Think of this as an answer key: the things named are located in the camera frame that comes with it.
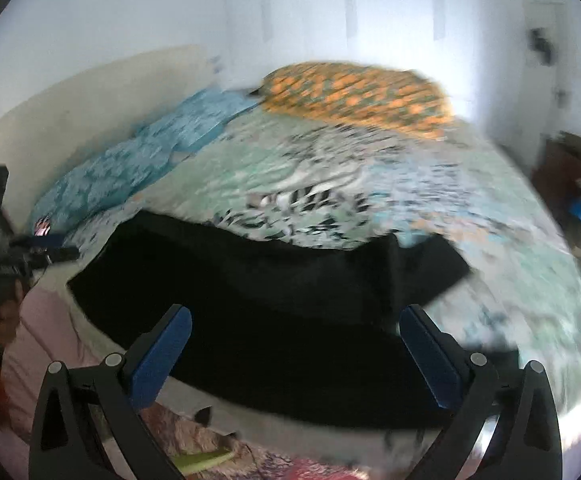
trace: bedroom wall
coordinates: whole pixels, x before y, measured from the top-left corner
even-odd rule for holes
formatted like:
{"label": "bedroom wall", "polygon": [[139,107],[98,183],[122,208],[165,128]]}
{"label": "bedroom wall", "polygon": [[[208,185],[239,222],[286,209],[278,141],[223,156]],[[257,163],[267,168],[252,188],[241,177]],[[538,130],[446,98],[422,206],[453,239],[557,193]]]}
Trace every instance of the bedroom wall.
{"label": "bedroom wall", "polygon": [[523,60],[521,0],[13,0],[0,17],[0,117],[92,66],[206,46],[225,86],[307,59],[415,68],[499,137]]}
{"label": "bedroom wall", "polygon": [[11,0],[0,16],[0,117],[56,82],[149,50],[226,47],[223,0]]}

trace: green object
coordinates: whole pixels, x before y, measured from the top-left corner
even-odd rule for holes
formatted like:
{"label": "green object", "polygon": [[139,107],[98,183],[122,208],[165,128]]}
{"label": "green object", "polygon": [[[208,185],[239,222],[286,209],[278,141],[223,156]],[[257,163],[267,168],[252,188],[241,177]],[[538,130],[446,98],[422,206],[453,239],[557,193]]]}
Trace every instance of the green object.
{"label": "green object", "polygon": [[182,475],[192,475],[210,469],[216,465],[230,460],[235,456],[235,452],[229,449],[218,449],[205,453],[195,453],[193,455],[181,454],[172,457],[174,465]]}

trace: blue pillow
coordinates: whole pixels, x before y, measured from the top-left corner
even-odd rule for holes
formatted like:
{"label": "blue pillow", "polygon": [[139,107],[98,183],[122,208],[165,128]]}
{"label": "blue pillow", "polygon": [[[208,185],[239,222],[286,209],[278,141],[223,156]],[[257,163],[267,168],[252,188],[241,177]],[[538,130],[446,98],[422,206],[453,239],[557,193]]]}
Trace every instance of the blue pillow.
{"label": "blue pillow", "polygon": [[208,88],[187,98],[176,110],[137,133],[138,137],[161,139],[178,152],[198,152],[223,132],[235,116],[258,104],[241,92]]}
{"label": "blue pillow", "polygon": [[257,105],[239,92],[206,89],[136,136],[94,156],[60,178],[30,214],[31,228],[48,219],[50,232],[66,232],[93,214],[124,203],[174,168],[173,151],[198,152],[233,117]]}

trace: floral bedspread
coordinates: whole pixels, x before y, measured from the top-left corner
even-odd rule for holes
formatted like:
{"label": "floral bedspread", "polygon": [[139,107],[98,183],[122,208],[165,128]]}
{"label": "floral bedspread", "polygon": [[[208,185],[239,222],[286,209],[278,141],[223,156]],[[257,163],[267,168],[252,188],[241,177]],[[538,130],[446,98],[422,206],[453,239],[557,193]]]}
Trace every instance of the floral bedspread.
{"label": "floral bedspread", "polygon": [[[125,205],[78,228],[79,267],[142,207],[312,247],[353,248],[386,232],[412,244],[442,233],[473,272],[427,307],[430,317],[460,344],[519,348],[521,365],[542,362],[564,449],[580,438],[576,263],[526,180],[467,124],[449,128],[445,140],[421,140],[256,108]],[[94,330],[80,336],[110,348]]]}

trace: patterned rug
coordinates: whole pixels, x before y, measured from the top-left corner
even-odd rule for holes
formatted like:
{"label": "patterned rug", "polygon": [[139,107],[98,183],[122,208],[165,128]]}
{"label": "patterned rug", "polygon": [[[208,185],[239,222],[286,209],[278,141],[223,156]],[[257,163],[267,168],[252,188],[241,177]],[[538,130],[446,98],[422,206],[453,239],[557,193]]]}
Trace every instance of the patterned rug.
{"label": "patterned rug", "polygon": [[227,439],[159,404],[142,412],[142,419],[168,456],[229,447],[235,457],[189,477],[203,480],[367,480],[369,471],[327,465]]}

